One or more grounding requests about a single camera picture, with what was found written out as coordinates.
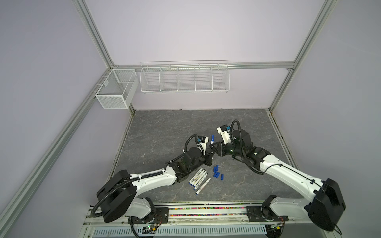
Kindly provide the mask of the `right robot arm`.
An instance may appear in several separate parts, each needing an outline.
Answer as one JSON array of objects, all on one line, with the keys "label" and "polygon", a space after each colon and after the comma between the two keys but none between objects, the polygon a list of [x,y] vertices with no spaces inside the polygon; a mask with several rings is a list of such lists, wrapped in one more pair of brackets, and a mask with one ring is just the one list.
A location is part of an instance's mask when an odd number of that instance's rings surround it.
[{"label": "right robot arm", "polygon": [[346,205],[336,181],[310,176],[282,162],[269,151],[254,146],[250,135],[243,129],[233,130],[223,125],[218,127],[217,132],[222,136],[222,141],[212,143],[210,148],[218,156],[230,155],[254,173],[270,175],[302,195],[301,199],[269,196],[260,209],[265,220],[287,216],[309,219],[328,232],[339,230],[337,223]]}]

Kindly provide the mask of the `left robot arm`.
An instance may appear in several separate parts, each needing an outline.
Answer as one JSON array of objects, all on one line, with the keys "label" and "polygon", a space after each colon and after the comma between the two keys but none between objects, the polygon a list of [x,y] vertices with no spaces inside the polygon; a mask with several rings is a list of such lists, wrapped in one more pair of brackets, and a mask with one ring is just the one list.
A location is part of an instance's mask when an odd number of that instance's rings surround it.
[{"label": "left robot arm", "polygon": [[113,222],[122,216],[136,217],[144,223],[152,221],[157,214],[156,207],[148,197],[139,198],[150,190],[172,186],[186,180],[202,165],[211,166],[214,152],[192,147],[160,170],[142,174],[129,174],[127,170],[117,172],[96,196],[90,217],[103,217],[105,223]]}]

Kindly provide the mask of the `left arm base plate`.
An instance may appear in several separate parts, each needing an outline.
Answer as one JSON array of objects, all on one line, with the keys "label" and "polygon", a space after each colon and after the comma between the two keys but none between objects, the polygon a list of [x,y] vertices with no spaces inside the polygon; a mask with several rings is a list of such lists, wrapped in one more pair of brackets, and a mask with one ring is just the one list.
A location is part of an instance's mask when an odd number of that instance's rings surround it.
[{"label": "left arm base plate", "polygon": [[138,217],[130,217],[128,223],[133,224],[167,224],[169,219],[169,208],[168,207],[158,207],[155,211],[150,212],[147,216],[140,219]]}]

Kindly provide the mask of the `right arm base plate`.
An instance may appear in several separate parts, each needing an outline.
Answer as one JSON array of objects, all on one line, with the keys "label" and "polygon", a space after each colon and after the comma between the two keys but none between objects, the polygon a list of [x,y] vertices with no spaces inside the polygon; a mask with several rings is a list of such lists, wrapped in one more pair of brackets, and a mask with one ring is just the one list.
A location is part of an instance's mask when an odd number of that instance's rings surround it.
[{"label": "right arm base plate", "polygon": [[260,205],[247,206],[247,216],[249,222],[286,222],[288,216],[277,216],[269,208],[262,208]]}]

